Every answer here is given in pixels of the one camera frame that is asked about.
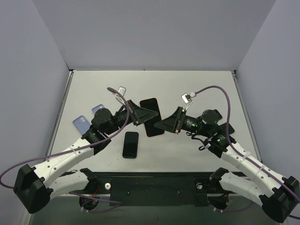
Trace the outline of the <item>blue phone case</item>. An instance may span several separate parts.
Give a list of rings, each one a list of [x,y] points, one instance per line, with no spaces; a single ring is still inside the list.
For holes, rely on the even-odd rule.
[[[85,134],[90,128],[90,122],[83,115],[77,117],[72,123],[81,135]]]

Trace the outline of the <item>large phone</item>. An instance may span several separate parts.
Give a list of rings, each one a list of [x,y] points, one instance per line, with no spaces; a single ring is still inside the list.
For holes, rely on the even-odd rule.
[[[215,109],[214,112],[217,114],[218,120],[221,120],[223,118],[223,116],[217,109]]]

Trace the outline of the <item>lilac phone case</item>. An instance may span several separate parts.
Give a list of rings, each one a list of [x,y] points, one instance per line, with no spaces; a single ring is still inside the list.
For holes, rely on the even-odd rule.
[[[104,105],[103,105],[103,104],[99,104],[99,105],[93,107],[93,108],[92,108],[93,114],[95,115],[96,112],[97,112],[98,110],[102,109],[102,108],[104,108]]]

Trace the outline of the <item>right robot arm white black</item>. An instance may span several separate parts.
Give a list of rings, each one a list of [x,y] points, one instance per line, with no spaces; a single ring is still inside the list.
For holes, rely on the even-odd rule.
[[[233,165],[246,177],[239,177],[224,168],[217,169],[211,176],[210,188],[237,193],[261,206],[264,213],[278,223],[283,223],[295,209],[300,198],[300,183],[293,176],[286,178],[274,172],[231,136],[226,136],[226,125],[218,125],[222,119],[218,110],[206,110],[200,117],[186,115],[186,110],[178,107],[166,119],[155,123],[155,127],[178,134],[185,130],[193,139],[204,136],[200,149],[211,153]]]

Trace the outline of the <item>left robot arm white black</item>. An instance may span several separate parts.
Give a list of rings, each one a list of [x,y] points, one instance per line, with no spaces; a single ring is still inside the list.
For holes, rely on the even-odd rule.
[[[91,193],[96,189],[97,178],[87,169],[65,175],[68,169],[90,158],[107,145],[125,126],[139,126],[158,115],[156,111],[142,108],[131,100],[112,114],[107,108],[98,109],[89,129],[70,147],[50,155],[48,160],[19,170],[13,192],[30,214],[44,208],[51,199],[77,190]]]

